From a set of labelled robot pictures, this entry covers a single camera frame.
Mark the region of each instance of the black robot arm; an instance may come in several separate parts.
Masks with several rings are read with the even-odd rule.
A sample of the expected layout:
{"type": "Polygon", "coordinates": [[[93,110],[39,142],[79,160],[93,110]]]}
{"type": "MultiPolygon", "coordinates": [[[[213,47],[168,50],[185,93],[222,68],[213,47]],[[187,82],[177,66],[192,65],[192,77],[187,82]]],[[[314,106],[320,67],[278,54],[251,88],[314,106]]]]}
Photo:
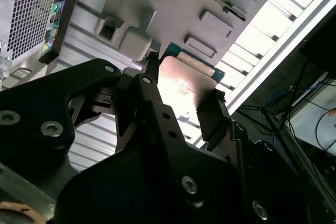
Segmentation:
{"type": "Polygon", "coordinates": [[[0,161],[36,176],[64,162],[78,126],[116,115],[116,153],[64,187],[51,223],[305,223],[290,169],[272,146],[249,141],[223,92],[197,109],[207,150],[186,143],[157,89],[158,62],[152,54],[145,72],[121,73],[96,59],[0,93],[0,161]]]}

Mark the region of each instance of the cable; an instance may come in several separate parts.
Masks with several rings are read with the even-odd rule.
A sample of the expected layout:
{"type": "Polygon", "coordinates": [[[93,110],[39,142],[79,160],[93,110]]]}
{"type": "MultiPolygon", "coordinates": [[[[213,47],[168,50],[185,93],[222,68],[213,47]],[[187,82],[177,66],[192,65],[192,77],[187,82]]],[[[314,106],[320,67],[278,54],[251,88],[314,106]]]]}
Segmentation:
{"type": "MultiPolygon", "coordinates": [[[[298,140],[297,140],[297,138],[296,138],[295,131],[294,131],[294,128],[293,128],[293,125],[290,123],[290,120],[289,120],[288,118],[287,118],[287,121],[288,121],[289,126],[290,126],[290,128],[291,128],[291,131],[292,131],[292,133],[293,133],[293,135],[294,135],[294,139],[295,139],[295,141],[296,141],[297,144],[301,147],[300,143],[298,142],[298,140]]],[[[320,178],[320,176],[319,176],[319,173],[318,173],[317,170],[316,170],[315,164],[313,163],[313,161],[312,161],[309,157],[307,157],[307,158],[309,159],[309,161],[310,161],[310,163],[311,163],[311,166],[312,166],[313,169],[314,169],[315,175],[316,175],[317,179],[319,180],[320,185],[322,185],[322,186],[324,187],[324,189],[327,191],[327,193],[329,194],[329,196],[333,199],[334,202],[336,202],[336,201],[334,200],[334,196],[329,192],[329,190],[326,188],[326,186],[324,185],[324,183],[322,183],[322,180],[321,180],[321,178],[320,178]]]]}
{"type": "Polygon", "coordinates": [[[334,84],[330,84],[330,83],[326,83],[326,82],[321,82],[321,83],[323,83],[324,85],[328,85],[328,86],[336,87],[336,85],[334,85],[334,84]]]}
{"type": "Polygon", "coordinates": [[[320,106],[320,105],[318,105],[318,104],[316,104],[316,103],[314,103],[314,102],[312,102],[312,101],[309,101],[309,100],[307,100],[307,99],[305,99],[305,98],[302,98],[302,99],[303,99],[304,101],[306,101],[306,102],[309,102],[309,103],[315,105],[316,107],[319,107],[319,108],[323,109],[323,110],[329,110],[329,109],[326,109],[326,108],[324,108],[324,107],[322,107],[322,106],[320,106]]]}
{"type": "MultiPolygon", "coordinates": [[[[324,82],[319,82],[318,84],[316,84],[314,87],[311,87],[311,88],[308,88],[308,89],[303,89],[303,90],[298,90],[297,93],[305,93],[306,91],[308,90],[314,90],[314,89],[317,89],[319,87],[321,87],[323,84],[326,84],[328,85],[327,83],[324,83],[324,82]]],[[[273,94],[267,101],[267,104],[266,105],[269,105],[272,101],[274,101],[275,99],[277,99],[278,97],[282,96],[282,95],[289,95],[290,93],[292,93],[294,91],[294,89],[290,89],[288,91],[280,91],[280,92],[277,92],[275,94],[273,94]]]]}
{"type": "Polygon", "coordinates": [[[319,128],[319,124],[320,124],[320,122],[321,122],[321,120],[330,112],[330,111],[333,111],[333,110],[336,110],[336,108],[333,108],[333,109],[331,109],[331,110],[327,110],[327,112],[326,113],[324,113],[321,117],[320,117],[320,119],[317,121],[317,124],[316,124],[316,127],[315,127],[315,138],[316,138],[316,141],[317,141],[317,143],[318,143],[318,145],[321,147],[321,149],[323,150],[323,151],[327,151],[328,149],[325,149],[325,148],[323,148],[322,147],[322,145],[321,145],[321,143],[320,143],[320,141],[319,141],[319,138],[318,138],[318,136],[317,136],[317,130],[318,130],[318,128],[319,128]]]}

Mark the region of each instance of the screw head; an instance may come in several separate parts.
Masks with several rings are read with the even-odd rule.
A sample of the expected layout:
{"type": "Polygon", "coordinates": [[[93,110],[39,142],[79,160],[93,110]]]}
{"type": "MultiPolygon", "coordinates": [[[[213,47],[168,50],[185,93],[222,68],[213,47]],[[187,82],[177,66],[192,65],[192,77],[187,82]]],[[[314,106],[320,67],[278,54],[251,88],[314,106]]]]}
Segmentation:
{"type": "Polygon", "coordinates": [[[142,78],[142,80],[146,83],[152,83],[152,80],[147,77],[142,78]]]}
{"type": "Polygon", "coordinates": [[[252,207],[257,216],[259,216],[262,220],[268,219],[266,209],[258,201],[253,200],[252,207]]]}
{"type": "Polygon", "coordinates": [[[110,66],[105,66],[105,69],[109,72],[114,72],[114,68],[110,66]]]}
{"type": "Polygon", "coordinates": [[[20,121],[21,117],[13,110],[0,111],[0,125],[14,125],[20,121]]]}
{"type": "Polygon", "coordinates": [[[41,132],[44,136],[59,137],[63,133],[63,126],[56,121],[47,121],[41,125],[41,132]]]}
{"type": "Polygon", "coordinates": [[[189,194],[197,193],[197,184],[192,177],[183,176],[182,178],[182,186],[189,194]]]}

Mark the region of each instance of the metal mesh grille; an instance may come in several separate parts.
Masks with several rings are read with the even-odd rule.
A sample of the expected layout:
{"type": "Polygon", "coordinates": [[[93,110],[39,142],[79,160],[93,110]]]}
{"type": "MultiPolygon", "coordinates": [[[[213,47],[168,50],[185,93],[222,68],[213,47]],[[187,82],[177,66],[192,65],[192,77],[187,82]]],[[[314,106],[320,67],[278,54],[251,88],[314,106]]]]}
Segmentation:
{"type": "Polygon", "coordinates": [[[8,51],[12,60],[44,40],[53,0],[15,0],[8,51]]]}

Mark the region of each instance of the metal plate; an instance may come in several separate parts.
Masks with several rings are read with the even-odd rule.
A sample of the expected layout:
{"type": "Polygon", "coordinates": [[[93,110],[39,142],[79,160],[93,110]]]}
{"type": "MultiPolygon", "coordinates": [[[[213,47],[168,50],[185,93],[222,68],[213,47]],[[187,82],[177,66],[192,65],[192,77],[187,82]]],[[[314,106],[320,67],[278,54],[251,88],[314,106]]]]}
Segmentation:
{"type": "Polygon", "coordinates": [[[161,43],[161,54],[173,42],[214,66],[265,2],[266,0],[260,0],[251,6],[250,0],[107,0],[104,12],[124,21],[128,26],[139,27],[146,9],[156,10],[157,14],[147,32],[153,41],[161,43]],[[222,2],[232,2],[244,10],[246,20],[243,21],[231,12],[224,12],[222,2]],[[205,11],[233,30],[223,36],[217,29],[204,24],[201,16],[205,11]],[[214,53],[207,55],[186,45],[188,36],[197,39],[214,53]]]}
{"type": "Polygon", "coordinates": [[[157,87],[163,103],[173,108],[177,118],[196,116],[196,108],[216,85],[212,78],[175,57],[165,57],[160,65],[157,87]]]}

